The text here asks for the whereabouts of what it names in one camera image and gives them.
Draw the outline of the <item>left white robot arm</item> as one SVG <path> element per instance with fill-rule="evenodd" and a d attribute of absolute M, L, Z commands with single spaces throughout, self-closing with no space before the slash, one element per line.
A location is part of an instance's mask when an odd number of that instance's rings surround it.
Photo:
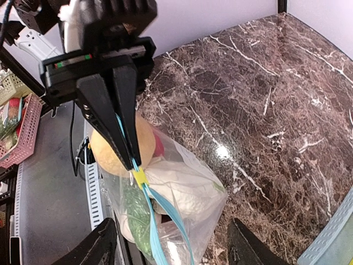
<path fill-rule="evenodd" d="M 155 1 L 2 1 L 1 42 L 21 30 L 46 34 L 64 26 L 65 52 L 40 59 L 50 106 L 74 101 L 127 170 L 141 165 L 135 125 L 156 46 L 141 34 L 157 17 Z"/>

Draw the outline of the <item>orange fruit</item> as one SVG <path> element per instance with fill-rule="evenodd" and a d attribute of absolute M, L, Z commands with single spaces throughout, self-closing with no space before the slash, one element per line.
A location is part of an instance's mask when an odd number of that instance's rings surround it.
<path fill-rule="evenodd" d="M 146 168 L 150 163 L 154 151 L 156 149 L 156 140 L 153 134 L 153 129 L 140 113 L 135 116 L 135 129 L 137 136 L 137 143 L 140 152 L 140 158 L 136 160 L 141 164 L 142 168 Z M 119 177 L 128 177 L 129 173 L 124 166 L 124 158 L 129 158 L 128 149 L 122 139 L 122 135 L 118 130 L 115 130 L 117 137 L 104 137 L 95 128 L 90 128 L 90 147 L 92 149 L 94 158 L 98 165 L 105 171 L 112 175 Z"/>

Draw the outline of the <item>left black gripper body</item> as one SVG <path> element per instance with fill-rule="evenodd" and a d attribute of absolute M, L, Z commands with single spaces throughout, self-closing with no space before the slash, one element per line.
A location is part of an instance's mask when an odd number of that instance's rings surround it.
<path fill-rule="evenodd" d="M 152 38 L 137 38 L 130 48 L 94 54 L 77 50 L 44 60 L 40 65 L 40 78 L 45 85 L 48 104 L 60 104 L 75 100 L 76 81 L 82 77 L 104 73 L 112 68 L 132 63 L 137 70 L 137 91 L 146 89 L 145 80 L 154 67 L 156 46 Z"/>

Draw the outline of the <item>green cucumber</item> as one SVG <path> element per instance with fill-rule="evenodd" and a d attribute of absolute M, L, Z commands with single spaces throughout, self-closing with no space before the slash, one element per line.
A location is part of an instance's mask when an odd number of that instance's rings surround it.
<path fill-rule="evenodd" d="M 130 180 L 123 179 L 122 199 L 131 241 L 135 243 L 148 260 L 153 261 L 149 239 L 151 213 L 146 197 L 137 184 L 131 184 Z"/>

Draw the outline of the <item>white cauliflower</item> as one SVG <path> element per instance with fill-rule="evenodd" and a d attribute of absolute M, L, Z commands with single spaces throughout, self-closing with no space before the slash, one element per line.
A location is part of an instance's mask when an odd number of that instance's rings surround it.
<path fill-rule="evenodd" d="M 150 188 L 176 209 L 183 219 L 202 221 L 221 210 L 226 191 L 212 174 L 211 178 L 184 162 L 154 158 L 145 169 Z"/>

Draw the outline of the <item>clear zip top bag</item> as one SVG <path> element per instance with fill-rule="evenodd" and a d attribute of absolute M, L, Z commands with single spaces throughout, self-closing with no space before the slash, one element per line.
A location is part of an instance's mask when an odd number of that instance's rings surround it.
<path fill-rule="evenodd" d="M 156 133 L 163 143 L 164 156 L 153 156 L 151 160 L 161 158 L 166 161 L 184 162 L 206 177 L 211 178 L 213 174 L 219 184 L 222 185 L 221 181 L 207 164 L 200 161 L 184 146 L 178 144 L 157 129 L 152 129 L 153 133 Z M 178 209 L 158 192 L 150 188 L 145 174 L 146 168 L 140 167 L 142 178 L 140 181 L 136 181 L 136 173 L 133 171 L 128 171 L 128 177 L 119 177 L 105 172 L 100 167 L 104 185 L 111 201 L 113 212 L 117 218 L 121 234 L 126 240 L 134 243 L 131 241 L 132 238 L 127 225 L 127 217 L 122 199 L 122 180 L 128 179 L 131 184 L 137 184 L 140 190 L 143 191 L 150 209 L 151 224 L 149 239 L 154 259 L 151 262 L 154 264 L 200 263 L 224 207 L 202 221 L 195 221 L 188 218 L 183 219 Z"/>

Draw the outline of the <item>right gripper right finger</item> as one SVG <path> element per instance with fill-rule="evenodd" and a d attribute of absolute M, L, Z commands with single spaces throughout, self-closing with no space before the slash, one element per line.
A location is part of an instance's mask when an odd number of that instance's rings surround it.
<path fill-rule="evenodd" d="M 288 263 L 275 255 L 239 219 L 230 221 L 227 229 L 228 264 L 276 265 Z"/>

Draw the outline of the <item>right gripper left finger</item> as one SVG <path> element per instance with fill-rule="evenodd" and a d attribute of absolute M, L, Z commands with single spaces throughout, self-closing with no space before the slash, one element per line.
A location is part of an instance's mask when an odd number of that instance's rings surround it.
<path fill-rule="evenodd" d="M 115 221 L 105 218 L 78 246 L 52 265 L 114 264 L 116 247 Z"/>

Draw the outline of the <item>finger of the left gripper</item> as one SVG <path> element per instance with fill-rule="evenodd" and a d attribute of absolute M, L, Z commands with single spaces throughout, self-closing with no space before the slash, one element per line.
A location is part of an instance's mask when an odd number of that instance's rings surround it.
<path fill-rule="evenodd" d="M 105 79 L 99 75 L 83 77 L 77 80 L 78 99 L 84 105 L 83 113 L 88 115 L 87 120 L 104 137 L 117 137 L 115 130 L 121 133 L 116 115 L 117 104 L 113 80 L 106 84 Z"/>
<path fill-rule="evenodd" d="M 136 132 L 136 88 L 137 70 L 133 65 L 119 66 L 113 69 L 113 84 L 117 104 L 116 115 L 119 117 L 123 147 L 119 147 L 119 153 L 126 167 L 134 167 L 141 164 L 140 150 Z"/>

